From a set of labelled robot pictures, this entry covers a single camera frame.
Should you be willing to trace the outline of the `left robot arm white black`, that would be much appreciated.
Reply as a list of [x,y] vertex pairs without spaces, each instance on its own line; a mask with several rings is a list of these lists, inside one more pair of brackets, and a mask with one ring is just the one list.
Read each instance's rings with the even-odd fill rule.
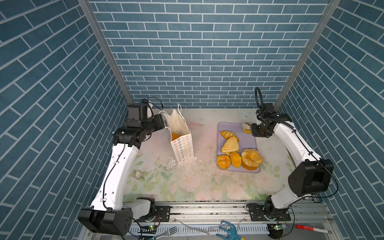
[[156,215],[153,198],[137,198],[124,208],[123,196],[142,142],[153,132],[164,129],[164,120],[157,114],[146,120],[129,120],[129,123],[133,126],[120,127],[114,132],[112,155],[101,187],[90,206],[79,212],[79,222],[92,233],[124,236],[132,222],[151,220]]

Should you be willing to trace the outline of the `white paper gift bag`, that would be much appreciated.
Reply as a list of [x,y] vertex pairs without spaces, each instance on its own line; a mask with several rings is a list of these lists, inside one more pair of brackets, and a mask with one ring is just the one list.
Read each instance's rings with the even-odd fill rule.
[[[187,125],[185,118],[182,115],[182,106],[178,104],[176,109],[173,109],[169,115],[164,110],[160,111],[163,117],[165,128],[171,148],[178,164],[194,159],[194,145],[191,131]],[[172,133],[180,137],[172,141]]]

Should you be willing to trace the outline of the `metal bread tongs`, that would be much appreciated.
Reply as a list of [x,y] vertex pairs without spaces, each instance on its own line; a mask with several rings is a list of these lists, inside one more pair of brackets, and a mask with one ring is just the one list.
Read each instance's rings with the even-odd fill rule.
[[242,123],[242,127],[243,127],[243,130],[250,131],[252,128],[252,125],[250,125],[248,123]]

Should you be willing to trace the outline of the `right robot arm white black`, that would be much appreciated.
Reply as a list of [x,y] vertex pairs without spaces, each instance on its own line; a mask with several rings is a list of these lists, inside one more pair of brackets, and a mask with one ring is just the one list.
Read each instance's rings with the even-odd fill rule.
[[251,130],[254,137],[279,137],[295,165],[294,171],[288,177],[288,185],[266,198],[264,215],[268,220],[275,220],[286,214],[288,208],[301,199],[328,190],[334,169],[332,161],[315,153],[292,122],[262,122],[252,124]]

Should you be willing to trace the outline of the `small ridged oval bread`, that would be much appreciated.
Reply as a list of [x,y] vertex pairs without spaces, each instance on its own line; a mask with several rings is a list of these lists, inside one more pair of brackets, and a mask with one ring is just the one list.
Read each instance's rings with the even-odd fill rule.
[[245,129],[245,128],[243,128],[243,132],[246,133],[246,134],[251,134],[252,133],[251,130],[248,130],[248,129]]

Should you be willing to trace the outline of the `long oval orange bread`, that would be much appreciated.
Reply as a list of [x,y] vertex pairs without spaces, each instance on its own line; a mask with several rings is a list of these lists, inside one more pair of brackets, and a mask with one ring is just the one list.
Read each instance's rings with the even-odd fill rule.
[[179,135],[172,133],[172,141],[177,140],[179,137]]

